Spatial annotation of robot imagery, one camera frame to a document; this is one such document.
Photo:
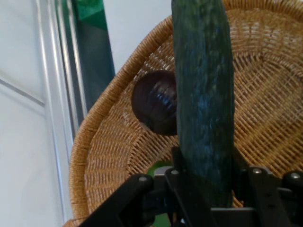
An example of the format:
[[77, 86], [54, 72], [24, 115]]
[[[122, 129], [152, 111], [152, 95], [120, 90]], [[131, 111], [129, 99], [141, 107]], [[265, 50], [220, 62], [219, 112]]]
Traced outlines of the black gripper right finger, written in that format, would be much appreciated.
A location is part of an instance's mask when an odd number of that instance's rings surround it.
[[292, 170], [279, 178], [266, 167], [250, 166], [234, 151], [233, 191], [245, 207], [255, 210], [261, 227], [303, 225], [302, 171]]

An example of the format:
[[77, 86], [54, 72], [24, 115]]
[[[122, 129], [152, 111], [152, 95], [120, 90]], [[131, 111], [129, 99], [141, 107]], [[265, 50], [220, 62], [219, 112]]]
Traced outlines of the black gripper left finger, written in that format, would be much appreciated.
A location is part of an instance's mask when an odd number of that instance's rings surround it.
[[187, 176], [180, 148], [171, 152], [173, 167], [154, 177], [130, 176], [80, 226], [148, 227], [166, 213], [172, 227], [216, 227], [211, 209]]

